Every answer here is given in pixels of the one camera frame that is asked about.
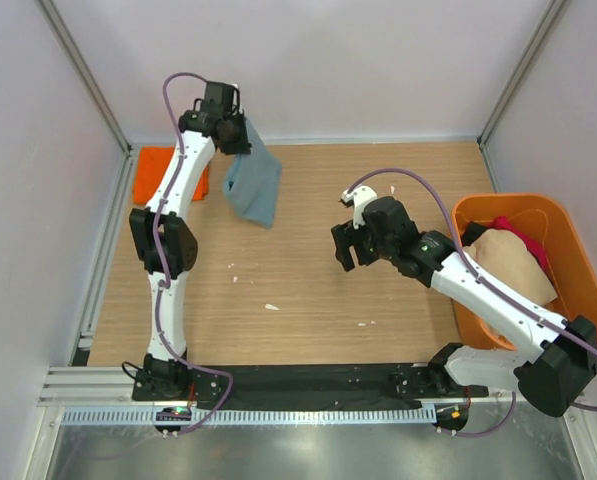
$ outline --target robotic arm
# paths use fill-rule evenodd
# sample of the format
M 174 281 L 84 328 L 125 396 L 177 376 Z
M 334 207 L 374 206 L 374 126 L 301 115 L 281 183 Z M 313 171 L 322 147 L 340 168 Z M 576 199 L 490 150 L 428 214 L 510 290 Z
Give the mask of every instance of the robotic arm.
M 541 412 L 560 417 L 595 377 L 597 358 L 485 286 L 471 274 L 454 243 L 437 231 L 419 232 L 402 203 L 390 196 L 378 198 L 362 185 L 351 193 L 343 192 L 341 202 L 354 207 L 351 220 L 331 229 L 336 258 L 345 271 L 354 268 L 351 248 L 359 265 L 387 260 L 403 276 L 472 310 L 516 347 L 501 351 L 447 345 L 436 357 L 443 359 L 444 370 L 457 384 L 520 392 Z M 596 329 L 588 319 L 578 316 L 569 322 L 531 303 L 465 258 L 475 265 L 481 280 L 597 348 Z
M 178 121 L 182 149 L 178 142 L 158 190 L 144 209 L 134 208 L 129 216 L 134 245 L 147 271 L 152 297 L 151 339 L 144 370 L 137 374 L 143 378 L 137 378 L 136 385 L 153 385 L 156 380 L 159 398 L 175 397 L 189 384 L 188 368 L 177 362 L 163 345 L 157 319 L 162 331 L 167 332 L 170 348 L 186 359 L 183 304 L 187 277 L 198 256 L 198 242 L 185 222 L 192 195 L 217 149 L 226 155 L 250 153 L 245 120 L 237 86 L 207 82 L 204 98 L 196 99 L 193 109 L 187 110 Z M 153 233 L 161 203 L 158 238 L 170 284 L 158 295 L 160 285 L 167 279 Z M 135 387 L 133 397 L 149 400 L 153 392 L 152 388 Z

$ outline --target red cloth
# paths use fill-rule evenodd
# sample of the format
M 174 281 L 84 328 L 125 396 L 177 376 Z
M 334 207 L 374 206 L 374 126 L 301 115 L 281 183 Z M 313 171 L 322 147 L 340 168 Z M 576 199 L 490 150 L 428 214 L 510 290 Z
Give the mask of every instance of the red cloth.
M 545 249 L 542 248 L 542 245 L 533 238 L 528 237 L 524 233 L 516 230 L 507 217 L 496 218 L 491 225 L 489 225 L 489 228 L 495 228 L 496 230 L 509 230 L 510 232 L 515 233 L 518 238 L 525 242 L 527 250 L 529 250 L 529 252 L 536 258 L 540 268 L 542 268 L 545 273 L 549 273 L 547 267 L 547 253 L 545 252 Z

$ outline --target orange cloth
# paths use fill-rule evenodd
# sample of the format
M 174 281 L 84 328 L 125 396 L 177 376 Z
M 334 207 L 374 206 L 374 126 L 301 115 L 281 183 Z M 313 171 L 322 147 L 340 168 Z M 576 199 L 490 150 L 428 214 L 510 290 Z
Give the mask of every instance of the orange cloth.
M 154 196 L 173 154 L 174 147 L 145 147 L 140 151 L 134 180 L 136 205 L 145 205 Z M 200 176 L 193 201 L 202 200 L 207 193 L 209 193 L 209 166 Z

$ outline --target beige cloth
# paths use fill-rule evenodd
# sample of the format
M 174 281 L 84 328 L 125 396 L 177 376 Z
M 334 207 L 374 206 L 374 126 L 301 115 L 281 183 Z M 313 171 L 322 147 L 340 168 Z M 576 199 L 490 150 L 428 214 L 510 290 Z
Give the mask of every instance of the beige cloth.
M 542 307 L 558 297 L 545 272 L 516 234 L 490 228 L 465 252 L 508 287 Z

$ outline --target gray floor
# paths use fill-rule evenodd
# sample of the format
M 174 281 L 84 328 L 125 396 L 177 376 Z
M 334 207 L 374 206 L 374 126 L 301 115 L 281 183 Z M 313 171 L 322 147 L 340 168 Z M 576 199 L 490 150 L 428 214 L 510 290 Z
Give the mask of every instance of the gray floor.
M 465 431 L 495 424 L 507 405 L 474 403 Z M 233 427 L 136 445 L 149 427 L 63 427 L 52 480 L 582 479 L 564 422 L 519 404 L 482 439 L 430 425 Z M 122 455 L 92 460 L 87 455 Z

